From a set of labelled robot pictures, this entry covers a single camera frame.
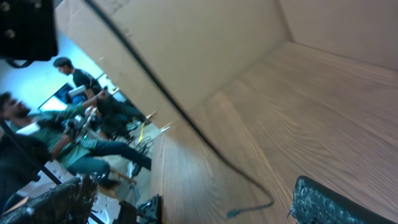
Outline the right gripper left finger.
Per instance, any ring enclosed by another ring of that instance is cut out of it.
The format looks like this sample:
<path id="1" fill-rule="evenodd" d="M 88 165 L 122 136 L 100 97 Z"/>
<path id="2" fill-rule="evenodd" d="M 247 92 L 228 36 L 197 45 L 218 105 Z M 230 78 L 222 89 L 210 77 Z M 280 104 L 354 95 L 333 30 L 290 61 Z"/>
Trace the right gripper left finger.
<path id="1" fill-rule="evenodd" d="M 88 223 L 98 191 L 94 177 L 80 175 L 1 216 L 1 224 Z"/>

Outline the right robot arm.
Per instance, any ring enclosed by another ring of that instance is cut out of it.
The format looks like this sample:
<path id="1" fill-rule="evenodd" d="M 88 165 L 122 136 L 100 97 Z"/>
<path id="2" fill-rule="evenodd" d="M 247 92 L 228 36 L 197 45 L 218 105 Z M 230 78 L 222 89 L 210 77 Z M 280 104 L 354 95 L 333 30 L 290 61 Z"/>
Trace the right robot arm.
<path id="1" fill-rule="evenodd" d="M 16 135 L 2 121 L 8 140 L 38 172 L 28 173 L 16 168 L 16 174 L 27 181 L 17 192 L 27 203 L 6 212 L 8 223 L 134 223 L 142 217 L 148 223 L 160 223 L 160 209 L 152 215 L 115 198 L 109 198 L 96 189 L 93 177 L 74 177 L 62 170 L 58 162 L 41 164 L 28 151 L 34 139 Z M 378 223 L 390 220 L 364 208 L 307 176 L 298 177 L 292 208 L 288 215 L 297 223 Z"/>

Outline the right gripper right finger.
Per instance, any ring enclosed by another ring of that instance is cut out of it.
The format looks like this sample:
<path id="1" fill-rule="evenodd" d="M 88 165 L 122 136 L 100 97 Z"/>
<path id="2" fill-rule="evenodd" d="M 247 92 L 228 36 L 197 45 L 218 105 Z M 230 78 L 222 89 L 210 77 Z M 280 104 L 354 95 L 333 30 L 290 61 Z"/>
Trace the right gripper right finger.
<path id="1" fill-rule="evenodd" d="M 300 224 L 395 224 L 305 175 L 296 180 L 287 216 Z"/>

